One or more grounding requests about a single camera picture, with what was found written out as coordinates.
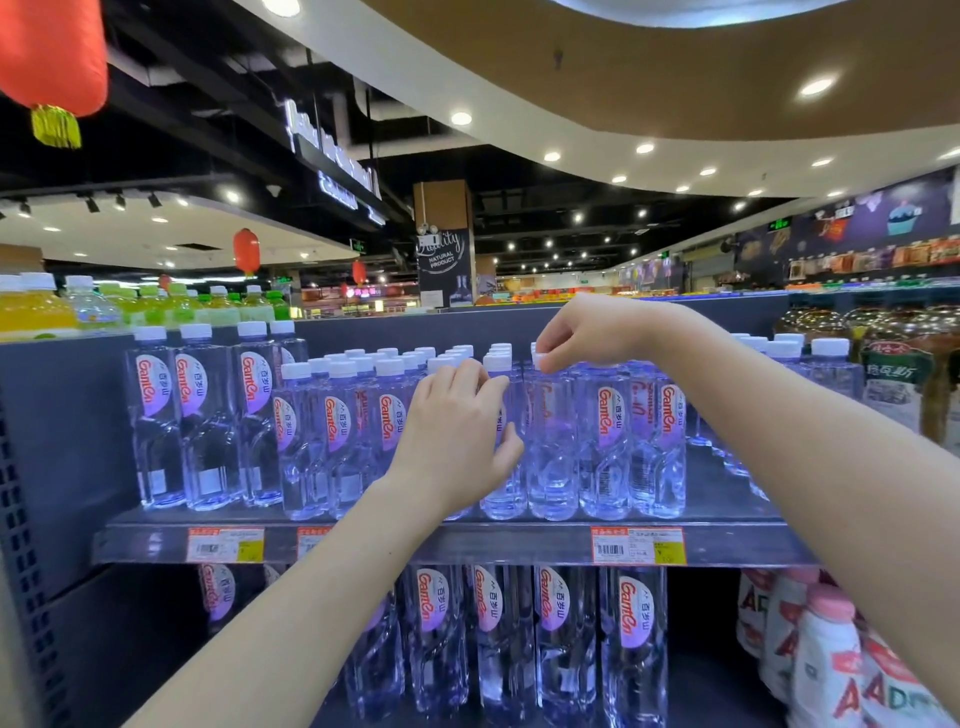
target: red lantern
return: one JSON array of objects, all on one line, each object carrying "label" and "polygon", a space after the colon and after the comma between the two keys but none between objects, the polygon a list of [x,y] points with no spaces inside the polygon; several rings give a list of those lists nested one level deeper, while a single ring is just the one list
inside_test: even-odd
[{"label": "red lantern", "polygon": [[249,228],[243,228],[233,235],[233,259],[237,268],[248,276],[252,276],[260,267],[260,241]]},{"label": "red lantern", "polygon": [[103,107],[107,81],[100,0],[0,0],[0,90],[42,143],[78,149],[76,117]]}]

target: store shelf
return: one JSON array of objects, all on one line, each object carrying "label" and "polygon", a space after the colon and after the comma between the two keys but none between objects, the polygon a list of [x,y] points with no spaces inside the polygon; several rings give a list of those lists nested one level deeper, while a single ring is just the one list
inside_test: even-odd
[{"label": "store shelf", "polygon": [[[491,522],[479,517],[444,523],[414,555],[418,564],[593,563],[593,526],[679,527],[690,566],[791,566],[816,563],[776,509],[753,495],[746,478],[732,477],[705,448],[688,448],[687,508],[675,521],[629,519],[600,522],[578,517],[567,522],[521,519]],[[111,520],[94,537],[96,564],[183,563],[189,529],[257,526],[264,529],[263,560],[297,560],[298,530],[331,524],[329,518],[287,521],[277,506],[231,505],[209,513],[185,508],[134,509]]]}]

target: pink bottle cap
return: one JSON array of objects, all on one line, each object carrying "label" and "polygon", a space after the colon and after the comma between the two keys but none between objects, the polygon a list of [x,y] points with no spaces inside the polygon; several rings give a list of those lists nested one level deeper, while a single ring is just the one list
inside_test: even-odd
[{"label": "pink bottle cap", "polygon": [[839,587],[812,584],[806,590],[806,606],[818,617],[835,622],[853,622],[856,607]]}]

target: bottle label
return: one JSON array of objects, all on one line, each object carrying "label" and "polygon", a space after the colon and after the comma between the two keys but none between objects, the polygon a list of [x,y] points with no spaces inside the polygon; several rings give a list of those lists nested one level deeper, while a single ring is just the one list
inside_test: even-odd
[{"label": "bottle label", "polygon": [[336,397],[324,400],[326,411],[326,443],[330,452],[340,449],[350,436],[350,411],[344,401]]},{"label": "bottle label", "polygon": [[861,358],[864,403],[919,433],[924,383],[933,371],[933,356],[899,341],[875,341],[863,349]]},{"label": "bottle label", "polygon": [[274,423],[276,424],[276,449],[286,450],[297,434],[297,412],[283,397],[274,397]]},{"label": "bottle label", "polygon": [[145,417],[152,417],[167,406],[173,382],[165,362],[148,353],[140,354],[136,358],[136,383]]},{"label": "bottle label", "polygon": [[597,425],[600,447],[608,448],[623,434],[623,396],[612,387],[597,390]]},{"label": "bottle label", "polygon": [[380,442],[384,450],[392,450],[400,441],[407,421],[407,408],[393,395],[380,395]]},{"label": "bottle label", "polygon": [[420,602],[420,630],[432,632],[446,617],[450,587],[446,577],[435,569],[417,569],[417,593]]},{"label": "bottle label", "polygon": [[503,590],[489,571],[473,567],[473,593],[477,602],[477,625],[490,632],[503,617]]},{"label": "bottle label", "polygon": [[177,386],[183,417],[196,414],[206,399],[206,369],[188,353],[177,354]]},{"label": "bottle label", "polygon": [[654,596],[642,581],[620,576],[620,643],[640,647],[654,628]]},{"label": "bottle label", "polygon": [[274,373],[267,360],[257,352],[240,354],[240,376],[249,413],[259,412],[274,391]]},{"label": "bottle label", "polygon": [[540,567],[537,574],[540,587],[540,626],[547,632],[560,629],[570,614],[570,590],[564,579],[550,567]]}]

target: lantern tassel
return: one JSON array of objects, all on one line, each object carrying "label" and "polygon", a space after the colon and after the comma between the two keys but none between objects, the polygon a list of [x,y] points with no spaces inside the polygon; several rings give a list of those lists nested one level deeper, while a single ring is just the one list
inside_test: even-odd
[{"label": "lantern tassel", "polygon": [[30,112],[34,136],[41,144],[60,149],[80,149],[77,117],[60,107],[38,106]]}]

